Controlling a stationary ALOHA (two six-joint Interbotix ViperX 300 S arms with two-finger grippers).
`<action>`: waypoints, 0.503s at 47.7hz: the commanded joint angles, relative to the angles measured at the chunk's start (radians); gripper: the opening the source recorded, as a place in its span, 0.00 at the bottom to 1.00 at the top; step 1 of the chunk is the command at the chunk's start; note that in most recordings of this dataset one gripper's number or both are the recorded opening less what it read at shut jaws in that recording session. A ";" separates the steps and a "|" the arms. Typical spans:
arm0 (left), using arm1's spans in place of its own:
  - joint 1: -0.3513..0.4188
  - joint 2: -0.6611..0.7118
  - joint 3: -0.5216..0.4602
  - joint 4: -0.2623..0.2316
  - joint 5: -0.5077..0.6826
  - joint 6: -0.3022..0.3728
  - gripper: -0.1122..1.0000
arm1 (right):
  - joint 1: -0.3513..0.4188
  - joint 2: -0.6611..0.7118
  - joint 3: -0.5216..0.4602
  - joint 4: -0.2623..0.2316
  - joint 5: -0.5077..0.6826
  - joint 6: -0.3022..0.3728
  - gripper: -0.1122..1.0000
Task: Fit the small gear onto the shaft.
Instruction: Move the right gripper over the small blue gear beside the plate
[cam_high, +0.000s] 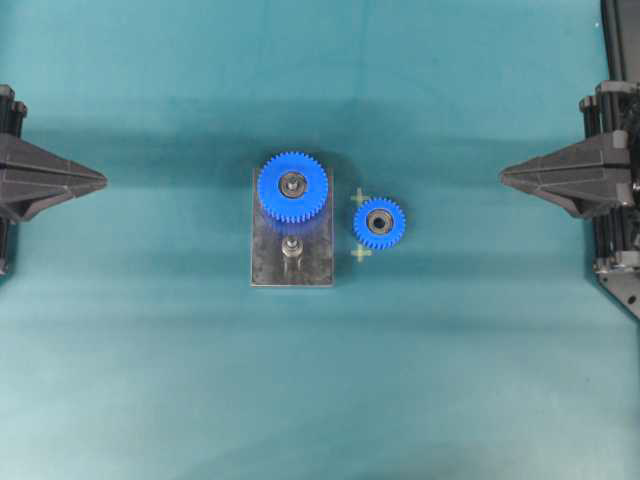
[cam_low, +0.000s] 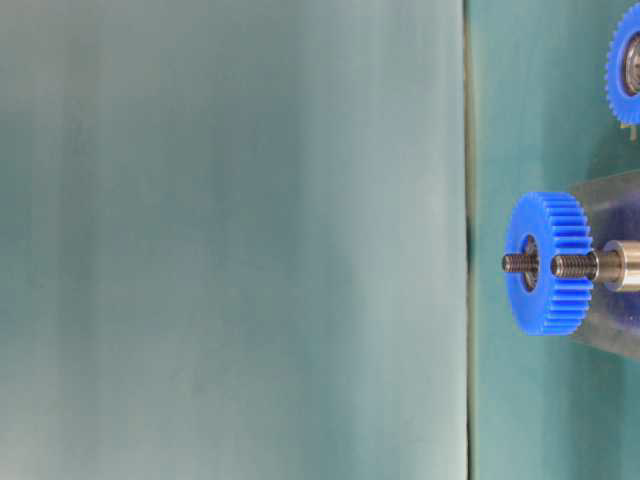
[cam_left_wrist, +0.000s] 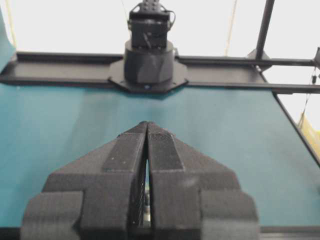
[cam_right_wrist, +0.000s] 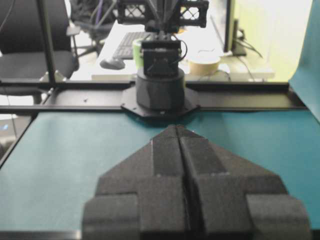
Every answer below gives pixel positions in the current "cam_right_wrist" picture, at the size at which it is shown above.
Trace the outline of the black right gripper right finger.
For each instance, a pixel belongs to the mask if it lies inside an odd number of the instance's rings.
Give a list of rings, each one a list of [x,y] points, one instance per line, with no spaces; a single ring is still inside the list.
[[[276,173],[179,125],[196,234],[203,240],[309,240],[304,204]]]

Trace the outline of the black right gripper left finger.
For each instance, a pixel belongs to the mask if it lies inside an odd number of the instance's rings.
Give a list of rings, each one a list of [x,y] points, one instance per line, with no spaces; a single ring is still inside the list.
[[[102,174],[83,209],[84,240],[185,240],[189,230],[178,127],[170,125]]]

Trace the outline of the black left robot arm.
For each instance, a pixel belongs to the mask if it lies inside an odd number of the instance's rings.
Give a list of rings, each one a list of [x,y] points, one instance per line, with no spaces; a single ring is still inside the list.
[[[184,72],[179,62],[184,41],[180,27],[205,28],[207,0],[118,0],[119,24],[142,24],[150,36],[141,42],[143,66],[138,68],[137,103],[150,110],[179,110],[185,104]]]

